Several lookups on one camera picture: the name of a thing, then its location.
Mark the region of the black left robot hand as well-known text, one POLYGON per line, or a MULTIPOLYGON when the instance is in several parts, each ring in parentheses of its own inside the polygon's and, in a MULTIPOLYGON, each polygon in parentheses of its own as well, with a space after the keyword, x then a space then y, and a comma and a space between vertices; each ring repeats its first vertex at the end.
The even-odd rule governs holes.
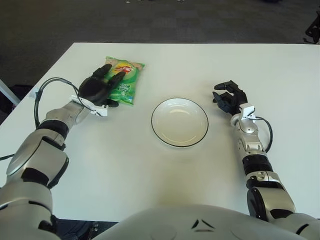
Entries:
POLYGON ((110 95, 112 90, 115 89, 125 77, 126 73, 120 71, 105 82, 105 76, 109 73, 111 68, 111 64, 105 64, 94 71, 91 76, 87 77, 78 89, 79 97, 86 99, 99 107, 118 107, 119 103, 110 99, 110 95))

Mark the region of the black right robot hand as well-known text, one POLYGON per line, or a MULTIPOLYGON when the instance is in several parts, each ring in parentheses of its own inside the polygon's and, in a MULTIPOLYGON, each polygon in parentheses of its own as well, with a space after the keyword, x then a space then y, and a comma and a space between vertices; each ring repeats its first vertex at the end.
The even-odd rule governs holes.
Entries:
POLYGON ((215 85, 214 90, 225 90, 222 94, 213 91, 212 102, 216 103, 218 108, 223 112, 231 114, 232 116, 241 112, 240 105, 248 103, 245 92, 232 80, 215 85))

